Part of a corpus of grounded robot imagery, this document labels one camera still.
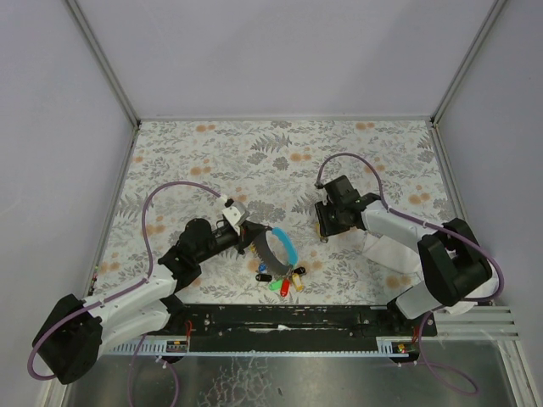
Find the yellow key tag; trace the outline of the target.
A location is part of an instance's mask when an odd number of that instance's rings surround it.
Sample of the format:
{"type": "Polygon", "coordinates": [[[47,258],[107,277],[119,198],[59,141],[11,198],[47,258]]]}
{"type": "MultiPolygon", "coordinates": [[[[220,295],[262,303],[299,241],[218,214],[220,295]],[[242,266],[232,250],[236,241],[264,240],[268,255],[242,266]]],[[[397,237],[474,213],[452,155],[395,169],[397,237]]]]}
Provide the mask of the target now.
{"type": "Polygon", "coordinates": [[[316,224],[316,233],[317,233],[321,243],[327,243],[328,242],[328,237],[326,237],[326,236],[324,236],[322,234],[321,227],[320,227],[319,224],[316,224]]]}

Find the bunch of coloured key tags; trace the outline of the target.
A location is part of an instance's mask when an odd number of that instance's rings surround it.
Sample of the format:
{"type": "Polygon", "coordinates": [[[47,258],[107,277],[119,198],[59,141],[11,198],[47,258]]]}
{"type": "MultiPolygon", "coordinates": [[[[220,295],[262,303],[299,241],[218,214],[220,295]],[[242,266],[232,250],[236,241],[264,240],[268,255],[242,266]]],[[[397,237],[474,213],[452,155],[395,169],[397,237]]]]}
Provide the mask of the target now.
{"type": "Polygon", "coordinates": [[[295,287],[292,277],[299,261],[297,249],[288,234],[279,227],[266,226],[264,231],[255,237],[251,245],[260,262],[266,266],[268,274],[272,276],[271,285],[277,287],[281,297],[286,298],[290,288],[295,287]],[[285,260],[281,260],[275,254],[268,242],[269,235],[275,237],[282,245],[287,256],[285,260]]]}

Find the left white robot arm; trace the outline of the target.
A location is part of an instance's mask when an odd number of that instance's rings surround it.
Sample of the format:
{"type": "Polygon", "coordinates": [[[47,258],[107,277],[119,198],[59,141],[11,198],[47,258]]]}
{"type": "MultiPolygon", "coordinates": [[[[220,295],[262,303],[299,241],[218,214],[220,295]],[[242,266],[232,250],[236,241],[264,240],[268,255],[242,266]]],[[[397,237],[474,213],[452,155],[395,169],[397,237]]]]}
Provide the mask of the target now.
{"type": "Polygon", "coordinates": [[[31,357],[40,357],[53,378],[70,384],[110,349],[149,332],[178,329],[184,306],[177,293],[200,276],[201,263],[230,248],[243,253],[271,230],[249,220],[239,229],[226,220],[220,224],[214,229],[205,219],[190,220],[176,244],[151,264],[149,276],[100,295],[61,298],[35,336],[31,357]]]}

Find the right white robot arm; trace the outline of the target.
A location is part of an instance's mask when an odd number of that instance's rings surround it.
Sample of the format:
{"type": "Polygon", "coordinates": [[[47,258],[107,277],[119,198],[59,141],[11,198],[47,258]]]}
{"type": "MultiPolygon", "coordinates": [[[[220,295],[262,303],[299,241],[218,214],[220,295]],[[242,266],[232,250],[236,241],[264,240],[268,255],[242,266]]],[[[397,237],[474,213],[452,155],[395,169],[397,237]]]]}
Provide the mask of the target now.
{"type": "Polygon", "coordinates": [[[315,204],[322,239],[352,228],[376,233],[419,257],[422,281],[408,288],[389,307],[408,320],[428,311],[466,310],[459,303],[484,302],[502,290],[502,275],[479,246],[466,221],[455,218],[441,226],[390,208],[376,193],[360,195],[346,176],[316,183],[327,200],[315,204]]]}

